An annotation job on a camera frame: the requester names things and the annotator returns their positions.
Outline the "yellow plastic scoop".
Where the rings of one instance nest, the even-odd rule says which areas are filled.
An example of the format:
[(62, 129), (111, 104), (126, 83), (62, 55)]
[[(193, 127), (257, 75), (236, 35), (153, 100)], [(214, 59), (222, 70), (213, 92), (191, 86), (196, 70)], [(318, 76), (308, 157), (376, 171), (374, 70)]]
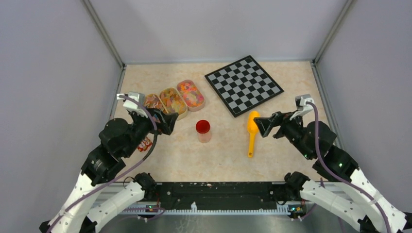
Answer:
[(256, 134), (259, 132), (257, 124), (254, 122), (256, 117), (260, 117), (260, 113), (258, 111), (251, 111), (248, 116), (246, 129), (249, 133), (249, 145), (248, 145), (248, 158), (253, 158), (254, 156), (254, 144), (255, 144), (255, 137)]

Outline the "red jar lid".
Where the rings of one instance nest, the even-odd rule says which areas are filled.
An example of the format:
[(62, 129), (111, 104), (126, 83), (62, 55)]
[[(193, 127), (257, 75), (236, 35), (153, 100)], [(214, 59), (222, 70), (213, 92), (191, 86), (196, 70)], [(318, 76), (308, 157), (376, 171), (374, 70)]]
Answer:
[(196, 125), (195, 125), (195, 129), (197, 131), (197, 133), (200, 134), (205, 134), (208, 133), (211, 129), (210, 123), (207, 120), (199, 120)]

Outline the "clear glass jar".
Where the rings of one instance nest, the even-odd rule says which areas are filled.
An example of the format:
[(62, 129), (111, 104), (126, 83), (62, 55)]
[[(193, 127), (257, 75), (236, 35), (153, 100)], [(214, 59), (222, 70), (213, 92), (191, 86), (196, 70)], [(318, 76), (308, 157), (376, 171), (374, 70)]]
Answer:
[(198, 132), (197, 136), (198, 136), (199, 142), (207, 143), (211, 140), (212, 133), (211, 133), (211, 130), (209, 130), (208, 132)]

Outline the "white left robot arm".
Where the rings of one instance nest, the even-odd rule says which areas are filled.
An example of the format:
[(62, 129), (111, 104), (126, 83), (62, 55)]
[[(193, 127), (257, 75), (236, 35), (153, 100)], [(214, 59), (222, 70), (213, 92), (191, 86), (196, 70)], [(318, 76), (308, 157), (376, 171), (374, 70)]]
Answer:
[(149, 108), (144, 114), (131, 111), (132, 123), (123, 118), (109, 120), (99, 133), (101, 143), (92, 150), (83, 163), (76, 184), (59, 213), (40, 224), (42, 233), (98, 233), (126, 207), (139, 200), (151, 200), (156, 193), (155, 181), (148, 173), (137, 176), (124, 190), (97, 207), (92, 205), (107, 186), (137, 168), (153, 151), (127, 171), (123, 172), (129, 158), (148, 136), (154, 142), (161, 134), (171, 135), (178, 119), (177, 113), (164, 113)]

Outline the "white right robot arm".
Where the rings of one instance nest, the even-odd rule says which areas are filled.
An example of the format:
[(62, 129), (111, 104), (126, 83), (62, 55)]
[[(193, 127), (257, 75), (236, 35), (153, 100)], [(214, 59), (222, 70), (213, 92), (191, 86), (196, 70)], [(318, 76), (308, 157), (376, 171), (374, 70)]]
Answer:
[(304, 126), (301, 116), (292, 115), (276, 112), (271, 117), (256, 117), (254, 122), (262, 137), (278, 127), (273, 138), (285, 137), (305, 159), (314, 159), (313, 169), (350, 198), (342, 198), (296, 171), (285, 176), (285, 194), (289, 199), (309, 200), (360, 233), (402, 233), (412, 228), (412, 214), (400, 211), (379, 193), (359, 164), (333, 144), (337, 135), (328, 125), (315, 119)]

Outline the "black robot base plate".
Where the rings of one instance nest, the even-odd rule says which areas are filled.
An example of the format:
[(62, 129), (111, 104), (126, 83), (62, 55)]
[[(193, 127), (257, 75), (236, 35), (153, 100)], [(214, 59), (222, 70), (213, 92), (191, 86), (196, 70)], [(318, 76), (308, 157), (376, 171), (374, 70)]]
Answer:
[(163, 182), (143, 202), (166, 210), (274, 210), (288, 202), (306, 203), (284, 182)]

